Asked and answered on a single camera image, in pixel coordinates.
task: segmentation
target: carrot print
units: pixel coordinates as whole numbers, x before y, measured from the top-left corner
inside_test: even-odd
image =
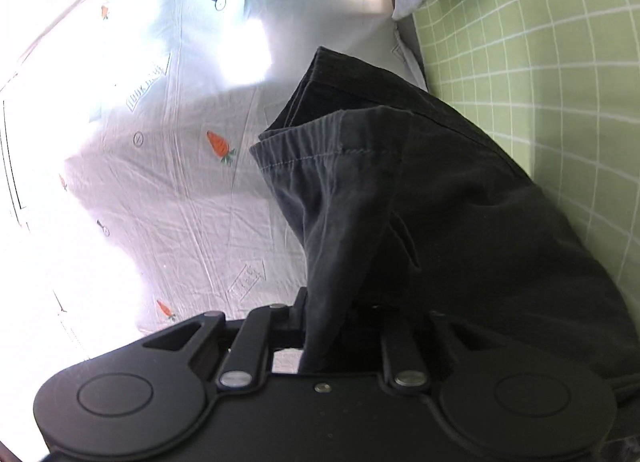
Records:
[[[156,301],[158,302],[158,307],[160,307],[160,310],[162,311],[162,313],[169,318],[171,321],[175,321],[176,317],[175,314],[173,312],[171,312],[171,309],[169,309],[169,307],[167,307],[164,303],[162,303],[162,301],[160,301],[159,299],[156,299]]]
[[[224,137],[214,134],[212,131],[207,132],[207,139],[209,140],[211,148],[213,148],[215,154],[220,158],[220,161],[230,165],[231,157],[236,155],[236,151],[230,150],[228,141]]]

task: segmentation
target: circular pad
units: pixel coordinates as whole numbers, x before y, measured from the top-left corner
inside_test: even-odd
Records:
[[[153,395],[146,379],[130,374],[106,374],[82,385],[78,402],[94,415],[116,417],[139,412]]]
[[[470,352],[440,404],[460,435],[490,456],[574,456],[609,432],[616,400],[587,368],[530,347]]]

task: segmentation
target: orange carrot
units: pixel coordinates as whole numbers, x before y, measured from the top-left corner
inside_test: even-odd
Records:
[[[224,137],[209,131],[207,132],[207,139],[218,157],[225,157],[229,153],[229,143],[226,142]]]
[[[164,303],[162,303],[162,301],[160,301],[159,299],[156,299],[156,301],[158,302],[158,307],[160,307],[160,310],[162,312],[164,312],[164,315],[166,317],[173,317],[174,313],[171,312],[171,309],[169,309],[169,307],[167,307]]]

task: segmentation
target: mattress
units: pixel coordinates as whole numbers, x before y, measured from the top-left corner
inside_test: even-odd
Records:
[[[390,0],[85,0],[2,91],[20,222],[87,356],[292,303],[305,256],[248,153],[318,46],[424,85]]]

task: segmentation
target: dark gray fabric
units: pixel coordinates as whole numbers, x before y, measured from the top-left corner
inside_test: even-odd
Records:
[[[319,49],[251,153],[308,262],[301,371],[354,302],[431,310],[588,364],[640,372],[619,291],[487,135],[394,74]]]

